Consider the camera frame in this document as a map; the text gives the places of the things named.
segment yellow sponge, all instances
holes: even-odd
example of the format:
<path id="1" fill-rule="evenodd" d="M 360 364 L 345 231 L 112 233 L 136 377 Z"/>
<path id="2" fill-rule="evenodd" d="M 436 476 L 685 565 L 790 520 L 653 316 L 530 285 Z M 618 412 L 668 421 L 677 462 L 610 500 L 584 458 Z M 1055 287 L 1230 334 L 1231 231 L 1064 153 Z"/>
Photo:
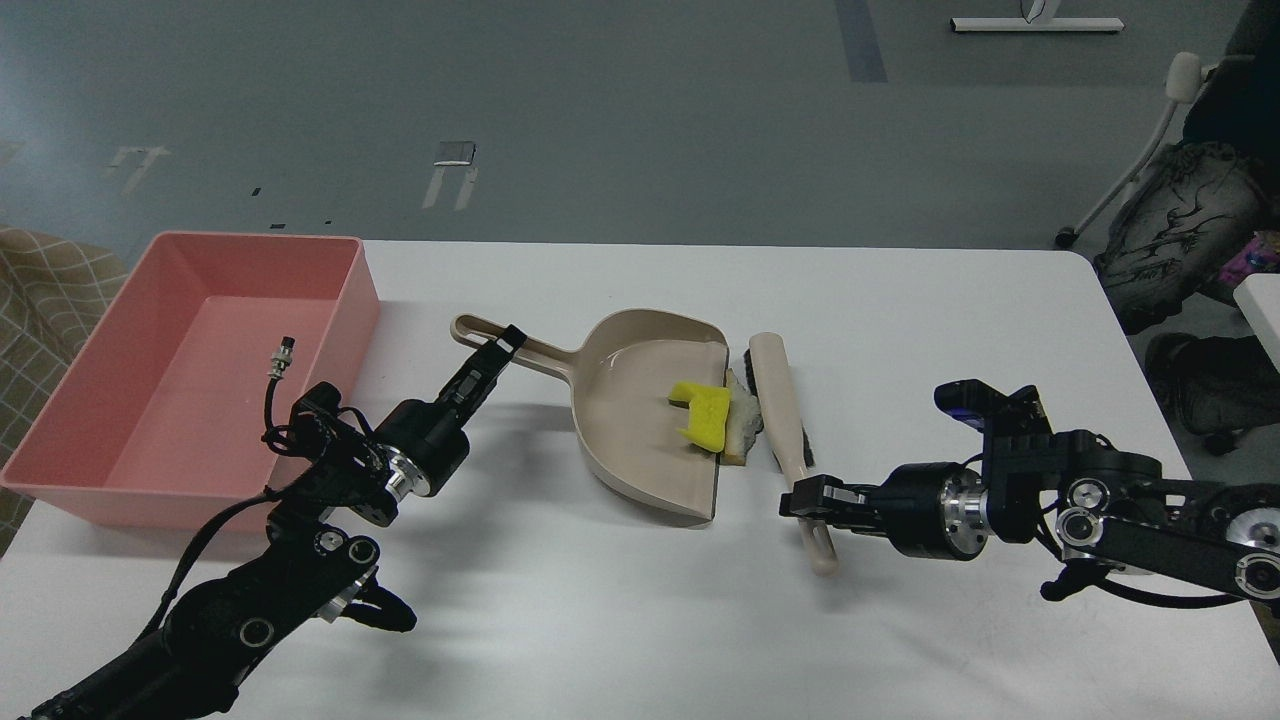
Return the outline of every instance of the yellow sponge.
<path id="1" fill-rule="evenodd" d="M 728 420 L 728 401 L 732 395 L 727 387 L 686 380 L 676 383 L 667 400 L 689 407 L 689 428 L 681 428 L 680 434 L 703 450 L 724 450 L 724 423 Z"/>

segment pink plastic bin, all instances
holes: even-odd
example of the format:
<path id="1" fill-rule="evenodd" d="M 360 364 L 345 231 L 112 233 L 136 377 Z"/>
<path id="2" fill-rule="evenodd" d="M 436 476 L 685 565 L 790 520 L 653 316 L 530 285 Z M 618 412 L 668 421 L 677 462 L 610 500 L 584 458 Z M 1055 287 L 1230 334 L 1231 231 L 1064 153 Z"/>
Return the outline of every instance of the pink plastic bin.
<path id="1" fill-rule="evenodd" d="M 297 346 L 276 423 L 316 382 L 351 391 L 376 322 L 356 238 L 160 234 L 0 484 L 104 525 L 198 528 L 306 468 L 259 439 L 280 338 Z M 261 532 L 266 511 L 227 527 Z"/>

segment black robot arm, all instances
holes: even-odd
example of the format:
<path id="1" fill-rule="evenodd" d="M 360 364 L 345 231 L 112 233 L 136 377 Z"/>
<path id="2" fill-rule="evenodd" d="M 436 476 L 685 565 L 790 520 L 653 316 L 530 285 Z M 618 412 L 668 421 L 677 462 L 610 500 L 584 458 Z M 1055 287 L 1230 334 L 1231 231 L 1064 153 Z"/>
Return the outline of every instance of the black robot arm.
<path id="1" fill-rule="evenodd" d="M 879 486 L 808 478 L 782 496 L 781 514 L 884 537 L 916 557 L 973 560 L 992 536 L 1034 539 L 1064 562 L 1041 588 L 1046 600 L 1098 587 L 1166 607 L 1252 600 L 1280 610 L 1280 487 L 1164 479 L 1158 461 L 1103 436 L 1053 433 L 1034 386 L 1005 396 L 959 380 L 938 387 L 934 402 L 982 432 L 982 455 L 902 465 Z M 969 468 L 979 459 L 982 474 Z M 1044 492 L 1053 500 L 1042 507 Z M 1169 597 L 1107 579 L 1125 569 L 1222 594 Z"/>
<path id="2" fill-rule="evenodd" d="M 376 429 L 342 407 L 337 388 L 307 391 L 287 425 L 271 425 L 271 395 L 289 364 L 285 338 L 273 357 L 264 441 L 310 468 L 288 487 L 239 502 L 201 528 L 138 639 L 76 687 L 32 711 L 32 720 L 178 720 L 225 712 L 259 662 L 310 618 L 339 616 L 384 629 L 413 628 L 413 611 L 378 583 L 380 548 L 325 523 L 351 507 L 370 523 L 396 519 L 408 493 L 433 496 L 467 456 L 463 425 L 489 396 L 525 336 L 508 327 L 476 350 L 434 402 L 406 400 Z M 353 413 L 358 428 L 338 416 Z M 276 502 L 266 551 L 225 578 L 196 585 L 174 605 L 200 551 L 236 512 Z"/>

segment beige dustpan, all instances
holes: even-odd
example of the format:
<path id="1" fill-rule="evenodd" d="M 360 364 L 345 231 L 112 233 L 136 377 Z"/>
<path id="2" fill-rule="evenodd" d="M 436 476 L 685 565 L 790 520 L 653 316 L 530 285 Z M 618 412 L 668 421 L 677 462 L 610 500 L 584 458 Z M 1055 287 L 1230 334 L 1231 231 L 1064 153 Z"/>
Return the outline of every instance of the beige dustpan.
<path id="1" fill-rule="evenodd" d="M 479 347 L 502 329 L 458 315 L 449 332 Z M 568 383 L 579 441 L 604 484 L 662 510 L 714 516 L 717 459 L 680 434 L 689 411 L 667 402 L 667 393 L 677 380 L 724 384 L 724 333 L 684 315 L 622 310 L 600 320 L 579 350 L 529 338 L 513 363 Z"/>

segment gray floor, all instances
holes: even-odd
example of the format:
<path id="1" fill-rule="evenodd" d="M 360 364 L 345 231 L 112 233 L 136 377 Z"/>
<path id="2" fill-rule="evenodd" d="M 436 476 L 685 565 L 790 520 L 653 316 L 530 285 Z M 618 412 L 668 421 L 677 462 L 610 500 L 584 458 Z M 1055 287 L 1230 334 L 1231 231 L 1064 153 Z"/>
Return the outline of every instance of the gray floor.
<path id="1" fill-rule="evenodd" d="M 1147 138 L 1169 59 L 1215 59 L 1244 0 L 1062 5 L 1128 28 L 950 32 L 1014 0 L 3 4 L 0 222 L 128 263 L 174 228 L 1047 249 Z M 447 140 L 479 179 L 424 209 Z M 120 155 L 156 147 L 145 173 Z M 1275 446 L 1187 454 L 1257 479 Z"/>

